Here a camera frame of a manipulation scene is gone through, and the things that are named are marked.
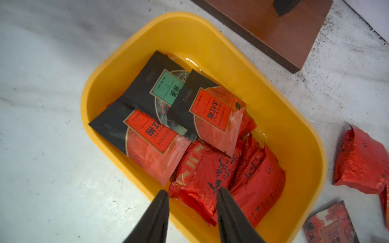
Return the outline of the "large red tea bag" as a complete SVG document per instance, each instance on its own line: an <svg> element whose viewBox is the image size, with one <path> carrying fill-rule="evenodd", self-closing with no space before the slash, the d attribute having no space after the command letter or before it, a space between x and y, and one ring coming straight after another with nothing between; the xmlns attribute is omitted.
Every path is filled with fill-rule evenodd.
<svg viewBox="0 0 389 243"><path fill-rule="evenodd" d="M389 230L389 182L387 181L384 190L379 194L380 202L383 210L384 223L387 230Z"/></svg>

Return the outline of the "black green label tea bag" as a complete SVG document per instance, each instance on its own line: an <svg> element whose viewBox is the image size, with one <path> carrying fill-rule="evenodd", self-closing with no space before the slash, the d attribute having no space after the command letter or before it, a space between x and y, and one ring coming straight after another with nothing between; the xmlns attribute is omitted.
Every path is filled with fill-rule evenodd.
<svg viewBox="0 0 389 243"><path fill-rule="evenodd" d="M167 117L188 76L188 71L168 56L155 51L121 99L194 142L197 135Z"/></svg>

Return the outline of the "black red patterned tea bag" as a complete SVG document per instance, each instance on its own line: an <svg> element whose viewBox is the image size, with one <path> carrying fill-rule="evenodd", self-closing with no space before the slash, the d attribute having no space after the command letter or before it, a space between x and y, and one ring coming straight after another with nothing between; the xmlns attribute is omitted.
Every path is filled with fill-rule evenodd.
<svg viewBox="0 0 389 243"><path fill-rule="evenodd" d="M303 230L309 243L359 242L343 200L308 218Z"/></svg>

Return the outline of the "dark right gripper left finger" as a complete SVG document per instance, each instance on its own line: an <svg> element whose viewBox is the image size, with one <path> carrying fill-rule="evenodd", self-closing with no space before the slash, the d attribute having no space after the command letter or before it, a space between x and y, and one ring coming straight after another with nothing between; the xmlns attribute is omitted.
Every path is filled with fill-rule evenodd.
<svg viewBox="0 0 389 243"><path fill-rule="evenodd" d="M168 193L160 190L124 243L165 243L169 213Z"/></svg>

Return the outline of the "crinkled red foil tea bag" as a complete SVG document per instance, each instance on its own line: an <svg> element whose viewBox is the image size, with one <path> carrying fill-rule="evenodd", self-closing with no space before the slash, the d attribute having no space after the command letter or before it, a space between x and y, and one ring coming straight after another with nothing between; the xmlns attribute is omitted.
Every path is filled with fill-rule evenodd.
<svg viewBox="0 0 389 243"><path fill-rule="evenodd" d="M388 178L389 154L384 145L361 129L347 130L336 155L333 185L380 194Z"/></svg>

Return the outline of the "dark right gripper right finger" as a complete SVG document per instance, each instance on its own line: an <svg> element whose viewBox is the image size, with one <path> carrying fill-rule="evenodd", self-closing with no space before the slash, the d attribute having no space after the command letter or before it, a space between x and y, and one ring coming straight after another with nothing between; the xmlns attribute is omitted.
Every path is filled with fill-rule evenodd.
<svg viewBox="0 0 389 243"><path fill-rule="evenodd" d="M263 243L226 188L217 191L217 215L222 243Z"/></svg>

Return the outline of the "black red label tea bag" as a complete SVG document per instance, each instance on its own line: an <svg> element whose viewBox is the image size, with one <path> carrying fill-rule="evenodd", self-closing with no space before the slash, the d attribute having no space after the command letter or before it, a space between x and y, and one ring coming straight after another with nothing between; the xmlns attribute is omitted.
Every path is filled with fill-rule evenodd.
<svg viewBox="0 0 389 243"><path fill-rule="evenodd" d="M192 70L167 118L232 157L245 107L232 92Z"/></svg>

